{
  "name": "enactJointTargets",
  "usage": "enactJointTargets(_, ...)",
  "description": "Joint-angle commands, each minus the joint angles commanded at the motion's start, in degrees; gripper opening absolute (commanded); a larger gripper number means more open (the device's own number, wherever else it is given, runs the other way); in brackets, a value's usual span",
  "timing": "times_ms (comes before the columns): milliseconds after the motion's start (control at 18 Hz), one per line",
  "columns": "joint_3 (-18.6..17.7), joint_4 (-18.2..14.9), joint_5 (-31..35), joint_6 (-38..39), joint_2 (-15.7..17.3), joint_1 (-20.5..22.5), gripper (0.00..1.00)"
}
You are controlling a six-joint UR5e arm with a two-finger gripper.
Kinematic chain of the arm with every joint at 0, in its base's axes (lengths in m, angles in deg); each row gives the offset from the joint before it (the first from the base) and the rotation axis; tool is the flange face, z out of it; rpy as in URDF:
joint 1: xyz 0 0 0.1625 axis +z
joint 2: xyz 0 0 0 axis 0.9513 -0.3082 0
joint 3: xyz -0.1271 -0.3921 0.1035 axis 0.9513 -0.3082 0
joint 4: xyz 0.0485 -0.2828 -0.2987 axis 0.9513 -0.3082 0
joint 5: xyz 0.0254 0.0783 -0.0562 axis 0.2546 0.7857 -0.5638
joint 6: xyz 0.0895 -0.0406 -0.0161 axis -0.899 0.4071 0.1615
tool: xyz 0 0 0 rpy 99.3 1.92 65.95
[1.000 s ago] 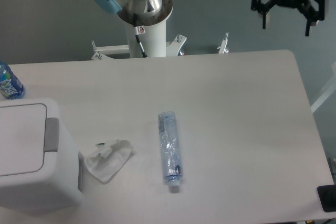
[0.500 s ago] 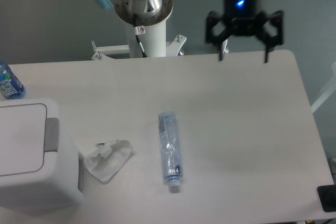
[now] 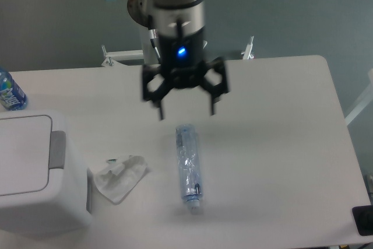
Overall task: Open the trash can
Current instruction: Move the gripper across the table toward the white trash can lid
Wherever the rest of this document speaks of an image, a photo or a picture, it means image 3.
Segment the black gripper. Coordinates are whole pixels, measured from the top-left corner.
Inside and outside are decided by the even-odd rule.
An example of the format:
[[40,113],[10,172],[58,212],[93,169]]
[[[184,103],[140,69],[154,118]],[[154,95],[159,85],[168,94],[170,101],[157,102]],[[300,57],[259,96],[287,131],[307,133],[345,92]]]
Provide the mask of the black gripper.
[[[203,34],[195,33],[183,38],[159,37],[160,66],[143,65],[141,73],[142,100],[151,102],[159,111],[159,120],[164,120],[162,100],[173,89],[187,89],[199,85],[210,95],[210,115],[215,115],[215,104],[229,92],[226,61],[223,57],[205,62]],[[203,75],[200,65],[203,64]],[[219,77],[213,83],[207,74],[212,71]],[[160,76],[163,80],[156,89],[151,82]]]

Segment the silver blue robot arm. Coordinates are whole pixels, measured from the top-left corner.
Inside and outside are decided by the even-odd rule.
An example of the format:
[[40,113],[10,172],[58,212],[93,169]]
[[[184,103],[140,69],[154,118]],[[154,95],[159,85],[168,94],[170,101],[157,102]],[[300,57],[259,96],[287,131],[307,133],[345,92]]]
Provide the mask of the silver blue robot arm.
[[204,0],[148,0],[138,2],[146,26],[157,34],[150,41],[158,66],[142,67],[142,99],[162,109],[173,89],[201,87],[210,95],[210,113],[221,95],[229,92],[225,61],[205,60]]

